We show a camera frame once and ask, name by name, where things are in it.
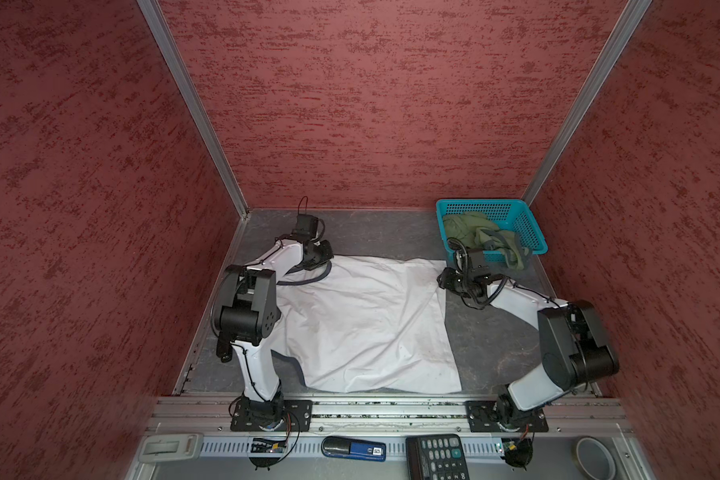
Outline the white tank top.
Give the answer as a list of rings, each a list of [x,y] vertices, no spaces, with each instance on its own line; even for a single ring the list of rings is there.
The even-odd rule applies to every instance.
[[[448,339],[442,260],[336,256],[317,271],[285,278],[274,352],[295,359],[311,389],[394,389],[450,394],[462,389]]]

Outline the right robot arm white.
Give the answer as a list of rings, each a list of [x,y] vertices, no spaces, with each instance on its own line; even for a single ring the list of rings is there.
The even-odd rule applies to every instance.
[[[620,370],[602,320],[588,301],[556,299],[505,275],[477,277],[452,267],[441,272],[437,283],[466,306],[503,310],[539,334],[540,364],[504,386],[490,407],[471,415],[493,431],[532,428],[544,406]]]

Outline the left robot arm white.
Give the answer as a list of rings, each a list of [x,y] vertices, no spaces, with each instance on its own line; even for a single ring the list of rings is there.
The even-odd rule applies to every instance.
[[[270,335],[281,319],[277,287],[302,286],[308,282],[285,281],[290,273],[331,271],[333,249],[327,240],[284,236],[255,260],[232,264],[224,270],[211,308],[210,322],[216,336],[216,356],[223,363],[238,359],[244,389],[235,411],[240,421],[262,430],[275,430],[287,420],[281,381],[272,356]]]

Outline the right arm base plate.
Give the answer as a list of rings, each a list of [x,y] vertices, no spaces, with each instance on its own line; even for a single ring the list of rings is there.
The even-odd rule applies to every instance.
[[[465,408],[470,431],[473,433],[522,434],[549,431],[542,408],[519,410],[508,398],[467,401]]]

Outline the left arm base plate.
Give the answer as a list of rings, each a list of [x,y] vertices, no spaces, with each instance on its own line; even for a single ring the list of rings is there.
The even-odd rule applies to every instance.
[[[231,410],[232,432],[288,433],[308,431],[313,402],[284,400],[270,403],[243,398]]]

